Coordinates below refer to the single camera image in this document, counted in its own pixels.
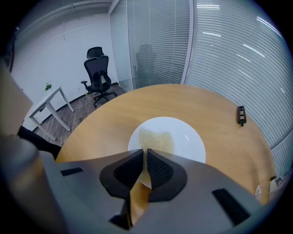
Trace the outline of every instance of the white wall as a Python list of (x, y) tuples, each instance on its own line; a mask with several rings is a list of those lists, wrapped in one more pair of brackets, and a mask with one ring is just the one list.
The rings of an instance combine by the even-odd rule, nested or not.
[(133, 90), (130, 66), (127, 0), (121, 0), (110, 15), (111, 35), (119, 85), (126, 91)]
[[(118, 82), (112, 49), (110, 18), (97, 14), (97, 9), (72, 12), (50, 22), (30, 37), (16, 44), (16, 57), (12, 77), (36, 105), (47, 93), (45, 84), (52, 89), (62, 85), (71, 101), (87, 91), (82, 80), (90, 82), (84, 68), (89, 48), (101, 46), (109, 56), (108, 75), (112, 83)], [(51, 101), (55, 109), (65, 104), (61, 94)], [(42, 122), (50, 112), (45, 108), (36, 114)], [(23, 126), (33, 130), (36, 125), (25, 119)]]

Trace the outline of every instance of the cable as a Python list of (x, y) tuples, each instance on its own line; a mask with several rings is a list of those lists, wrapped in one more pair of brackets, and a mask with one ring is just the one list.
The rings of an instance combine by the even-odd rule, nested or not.
[(84, 105), (82, 105), (82, 106), (76, 107), (76, 108), (74, 108), (74, 109), (81, 108), (81, 107), (87, 105), (88, 103), (86, 103), (86, 104), (84, 104)]

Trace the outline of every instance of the black rectangle slot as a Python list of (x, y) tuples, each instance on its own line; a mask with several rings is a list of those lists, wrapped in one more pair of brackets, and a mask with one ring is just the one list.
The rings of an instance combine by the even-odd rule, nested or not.
[(217, 189), (212, 191), (212, 193), (234, 225), (237, 225), (249, 218), (250, 215), (226, 189)]
[(76, 167), (76, 168), (71, 168), (71, 169), (67, 169), (67, 170), (62, 170), (61, 174), (63, 176), (69, 176), (78, 172), (82, 172), (83, 169), (81, 169), (80, 167)]

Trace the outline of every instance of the wooden tabletop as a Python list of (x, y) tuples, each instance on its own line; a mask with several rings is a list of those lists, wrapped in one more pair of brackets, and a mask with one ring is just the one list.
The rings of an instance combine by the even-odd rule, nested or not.
[[(125, 93), (89, 115), (69, 136), (57, 162), (105, 157), (127, 151), (134, 130), (160, 116), (180, 119), (200, 135), (206, 163), (234, 179), (252, 194), (275, 175), (271, 150), (258, 126), (248, 116), (237, 123), (237, 105), (225, 97), (189, 85), (154, 85)], [(148, 188), (131, 191), (132, 218), (147, 207)]]

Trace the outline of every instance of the office chair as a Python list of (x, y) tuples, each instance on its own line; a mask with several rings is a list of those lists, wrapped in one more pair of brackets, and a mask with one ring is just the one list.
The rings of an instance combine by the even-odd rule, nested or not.
[[(92, 92), (97, 92), (97, 95), (100, 95), (98, 97), (94, 97), (94, 104), (93, 106), (97, 108), (96, 103), (101, 99), (105, 98), (106, 100), (109, 101), (109, 99), (106, 97), (111, 94), (117, 94), (115, 92), (113, 93), (107, 93), (106, 91), (110, 88), (111, 86), (111, 79), (108, 77), (107, 74), (107, 69), (108, 69), (108, 62), (109, 62), (109, 57), (108, 56), (102, 56), (99, 58), (90, 58), (87, 61), (84, 62), (84, 67), (87, 70), (87, 73), (90, 77), (91, 85), (87, 86), (87, 81), (82, 81), (81, 83), (84, 84), (86, 90), (89, 93)], [(105, 79), (105, 83), (102, 83), (102, 76)]]
[(87, 59), (91, 59), (91, 58), (95, 58), (95, 57), (101, 57), (101, 56), (104, 56), (105, 54), (103, 53), (102, 51), (102, 47), (93, 47), (93, 48), (90, 48), (88, 51), (87, 51)]

